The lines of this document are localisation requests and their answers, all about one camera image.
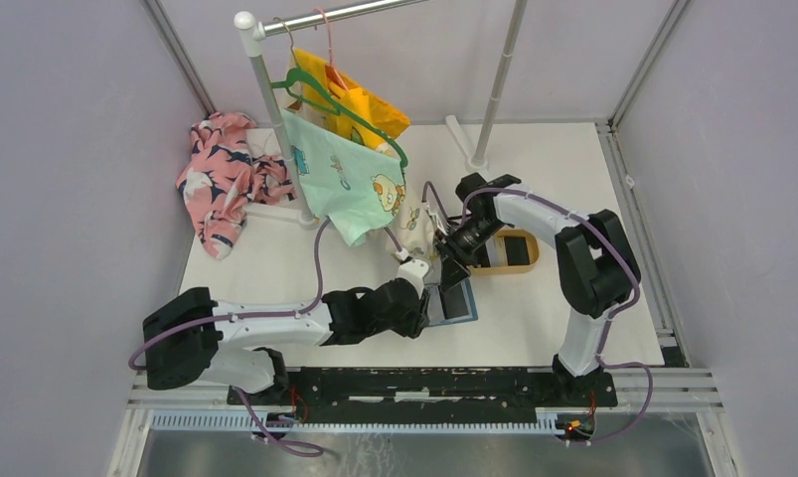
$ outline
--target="clothing rack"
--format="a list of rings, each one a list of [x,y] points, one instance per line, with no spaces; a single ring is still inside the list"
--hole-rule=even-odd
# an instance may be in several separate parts
[[[414,3],[421,3],[427,0],[377,0],[370,2],[359,2],[343,7],[333,8],[325,11],[325,17],[322,13],[312,12],[296,17],[283,19],[280,22],[273,22],[264,25],[263,23],[256,22],[255,17],[249,12],[239,12],[235,15],[235,27],[240,32],[240,40],[243,42],[243,48],[249,56],[252,63],[252,71],[255,74],[255,79],[258,82],[258,87],[261,90],[261,96],[267,107],[267,113],[272,124],[272,129],[275,132],[275,137],[278,140],[278,146],[281,149],[281,156],[286,160],[286,164],[293,165],[293,171],[290,174],[291,182],[296,190],[296,197],[301,201],[302,207],[299,211],[298,222],[305,229],[314,229],[317,226],[316,219],[314,218],[311,209],[308,207],[305,195],[302,192],[302,186],[299,184],[299,174],[296,168],[295,161],[290,161],[291,146],[290,139],[287,137],[287,131],[284,128],[284,120],[281,116],[281,109],[278,102],[275,100],[272,84],[269,78],[269,73],[264,62],[261,42],[268,37],[287,33],[287,31],[301,30],[308,27],[323,25],[326,20],[336,22],[338,20],[345,20],[347,18],[358,17],[370,13],[381,12],[390,10],[397,7],[412,5]],[[458,146],[463,151],[466,159],[466,168],[471,171],[484,170],[487,168],[488,162],[486,160],[486,146],[489,142],[489,136],[492,133],[492,124],[495,121],[495,115],[498,112],[498,101],[501,97],[501,92],[504,89],[504,81],[507,78],[507,72],[510,68],[510,61],[513,58],[513,50],[516,47],[516,39],[519,35],[519,30],[522,25],[522,18],[524,17],[525,8],[527,7],[527,0],[516,0],[513,9],[513,16],[510,20],[510,27],[507,31],[507,39],[504,43],[504,51],[501,54],[501,60],[498,64],[498,70],[495,74],[495,81],[492,86],[492,93],[489,97],[489,104],[486,108],[486,113],[483,117],[483,126],[478,138],[476,147],[472,147],[470,141],[466,137],[465,132],[459,127],[454,116],[446,118],[446,125],[451,131]]]

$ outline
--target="white wall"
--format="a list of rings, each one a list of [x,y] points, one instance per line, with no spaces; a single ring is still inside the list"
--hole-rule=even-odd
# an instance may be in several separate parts
[[[258,21],[351,0],[162,0],[219,110],[267,121],[233,17]],[[608,117],[672,0],[528,2],[499,118]],[[414,121],[447,114],[480,120],[498,68],[513,0],[430,0],[332,24],[337,66]],[[328,56],[324,28],[293,33],[296,45]],[[287,36],[264,42],[270,75],[283,78]]]
[[[201,117],[141,2],[0,2],[0,476],[105,471]]]
[[[750,475],[798,476],[798,1],[694,2],[620,139]]]

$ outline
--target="clothes hanger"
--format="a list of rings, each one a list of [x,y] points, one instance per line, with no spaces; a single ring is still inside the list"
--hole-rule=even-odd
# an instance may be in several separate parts
[[[315,77],[311,76],[310,74],[308,74],[307,72],[302,70],[302,68],[299,67],[299,62],[296,62],[296,55],[295,55],[295,53],[293,51],[293,47],[294,47],[294,45],[293,45],[293,34],[290,32],[290,29],[287,28],[287,25],[284,23],[283,20],[281,20],[278,17],[273,18],[273,20],[276,20],[279,23],[281,23],[281,25],[284,27],[284,29],[287,30],[287,35],[290,37],[290,53],[291,53],[291,55],[293,55],[293,61],[296,64],[296,68],[291,68],[290,70],[287,71],[287,77],[284,79],[284,81],[275,81],[275,82],[273,82],[271,84],[272,88],[273,89],[284,89],[285,91],[287,91],[287,94],[290,97],[292,97],[292,98],[294,98],[296,100],[302,101],[305,104],[309,104],[311,107],[314,107],[316,109],[325,111],[325,112],[327,112],[329,114],[333,114],[335,116],[340,115],[340,114],[345,114],[345,115],[349,116],[350,118],[352,118],[353,121],[357,122],[358,124],[360,124],[361,126],[367,128],[368,130],[372,131],[375,135],[377,135],[378,137],[384,139],[384,142],[390,144],[390,146],[394,149],[396,154],[399,155],[399,166],[401,167],[401,171],[404,172],[404,168],[407,167],[407,156],[404,154],[404,151],[399,147],[399,144],[397,142],[395,142],[388,134],[386,134],[385,132],[381,131],[379,128],[373,126],[368,121],[364,120],[361,116],[359,116],[359,115],[355,114],[354,112],[352,112],[352,110],[350,110],[348,107],[346,107],[343,104],[341,104],[340,102],[338,102],[337,99],[335,99],[334,96],[330,92],[328,92],[325,89],[325,87],[322,86],[322,84],[319,83],[319,80],[317,80]],[[297,82],[302,82],[304,84],[307,84],[308,86],[311,86],[311,88],[314,91],[316,91],[317,94],[319,94],[323,99],[325,99],[325,101],[331,107],[326,107],[326,106],[324,106],[322,104],[318,104],[318,103],[306,98],[302,94],[297,94],[297,93],[293,92],[293,90],[291,88]]]
[[[325,11],[321,8],[315,8],[314,11],[322,15],[322,19],[325,22],[325,29],[328,30],[328,66],[325,67],[325,75],[331,82],[343,90],[348,91],[349,87],[346,86],[346,82],[343,81],[343,76],[340,75],[340,72],[334,67],[334,42],[331,40],[331,24],[328,23],[328,15],[326,15]]]

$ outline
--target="green hanger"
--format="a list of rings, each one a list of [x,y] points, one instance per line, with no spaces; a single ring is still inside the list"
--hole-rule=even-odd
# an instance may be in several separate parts
[[[296,94],[292,90],[290,90],[297,81],[304,82],[305,84],[311,86],[315,91],[319,93],[320,96],[323,97],[329,104],[334,106],[334,108],[326,107],[322,104],[317,104],[310,99],[306,99],[301,94]],[[306,104],[310,104],[311,106],[325,111],[329,114],[333,114],[335,116],[340,114],[346,114],[347,116],[351,117],[352,120],[357,122],[358,124],[366,127],[380,138],[384,139],[385,142],[390,144],[390,146],[396,151],[399,155],[399,165],[401,166],[401,170],[404,171],[404,168],[407,167],[407,156],[404,155],[404,151],[401,150],[399,144],[396,143],[391,137],[389,137],[385,132],[381,131],[379,128],[373,126],[369,122],[365,121],[361,116],[352,112],[348,107],[340,104],[334,97],[332,97],[331,93],[325,90],[322,84],[319,83],[317,78],[311,76],[304,70],[299,67],[291,68],[287,71],[287,78],[284,81],[276,81],[272,84],[273,89],[282,89],[284,88],[291,97],[298,99]]]

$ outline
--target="white table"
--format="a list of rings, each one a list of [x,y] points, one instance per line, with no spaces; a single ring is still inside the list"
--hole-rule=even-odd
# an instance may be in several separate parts
[[[476,138],[480,127],[467,130]],[[269,142],[270,150],[276,147],[274,139]],[[466,171],[445,126],[412,126],[399,144],[409,158],[407,182],[420,191],[431,180],[448,213],[457,214],[453,191]],[[510,173],[534,193],[573,210],[618,211],[593,124],[496,125],[487,157],[487,179]],[[222,261],[208,256],[195,238],[182,290],[208,286],[212,298],[245,303],[310,300],[316,290],[314,236],[295,224],[250,217]],[[370,240],[348,248],[326,231],[321,245],[325,291],[376,287],[393,278],[397,264],[382,247],[380,240]],[[415,340],[388,332],[355,346],[273,348],[283,353],[288,367],[549,366],[565,335],[568,304],[559,289],[554,251],[543,243],[540,248],[539,263],[529,273],[471,278],[478,321],[429,328]],[[618,316],[605,359],[664,364],[646,300]]]

